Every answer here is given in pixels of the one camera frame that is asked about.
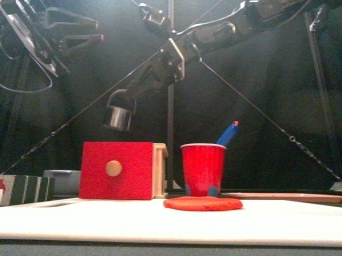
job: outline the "black backdrop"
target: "black backdrop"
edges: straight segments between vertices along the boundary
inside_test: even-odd
[[[54,6],[96,19],[105,40],[73,57],[70,74],[53,79],[52,90],[33,95],[0,91],[1,171],[82,111],[165,43],[143,26],[135,5],[140,2],[167,13],[167,0],[49,1]],[[239,2],[176,0],[175,29],[181,31],[193,21],[200,23],[225,16]],[[319,34],[326,102],[331,116],[328,124],[303,16],[239,45],[215,51],[203,59],[342,176],[340,10],[338,8],[330,12],[326,29]],[[42,86],[46,81],[32,61],[25,57],[10,61],[4,54],[0,54],[0,58],[2,84],[17,89]],[[109,94],[100,98],[44,146],[10,168],[8,174],[41,175],[45,169],[78,170],[84,141],[167,142],[167,90],[153,97],[139,99],[129,133],[108,130],[101,125],[108,97]],[[215,142],[233,120],[239,120],[240,132],[225,154],[225,188],[330,188],[334,177],[200,63],[185,67],[185,79],[175,86],[173,172],[179,185],[183,185],[180,145]]]

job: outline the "plastic cup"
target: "plastic cup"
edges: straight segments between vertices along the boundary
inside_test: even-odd
[[[219,144],[191,143],[180,146],[185,195],[217,196],[223,176],[225,147]]]

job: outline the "blue marker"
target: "blue marker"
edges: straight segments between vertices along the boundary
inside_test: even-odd
[[[229,127],[225,129],[224,133],[220,135],[216,144],[227,147],[227,145],[229,144],[231,140],[233,139],[237,133],[237,130],[239,130],[237,126],[239,126],[239,122],[233,121]]]

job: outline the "table surface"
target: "table surface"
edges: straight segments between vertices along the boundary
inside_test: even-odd
[[[188,212],[164,208],[163,200],[72,198],[2,207],[0,238],[137,244],[342,247],[339,207],[282,200],[241,200],[240,210]]]

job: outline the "red box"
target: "red box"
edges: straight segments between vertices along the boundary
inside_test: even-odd
[[[163,193],[164,144],[152,142],[85,142],[78,197],[149,200]],[[108,171],[108,163],[120,173]]]

